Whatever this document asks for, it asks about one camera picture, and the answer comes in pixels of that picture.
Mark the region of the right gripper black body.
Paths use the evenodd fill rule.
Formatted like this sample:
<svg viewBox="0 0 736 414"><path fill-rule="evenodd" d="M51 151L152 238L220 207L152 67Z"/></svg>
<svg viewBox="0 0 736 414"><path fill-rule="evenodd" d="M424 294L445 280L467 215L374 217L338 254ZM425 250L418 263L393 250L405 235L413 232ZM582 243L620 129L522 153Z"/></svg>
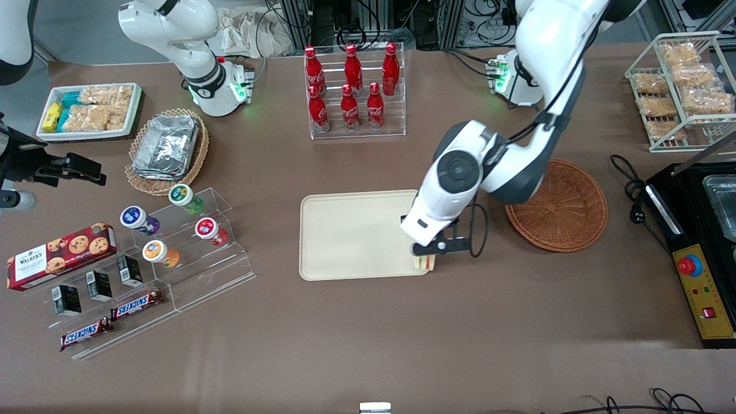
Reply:
<svg viewBox="0 0 736 414"><path fill-rule="evenodd" d="M48 143L10 128L1 121L1 182L37 182L49 185L49 178L37 175L47 164Z"/></svg>

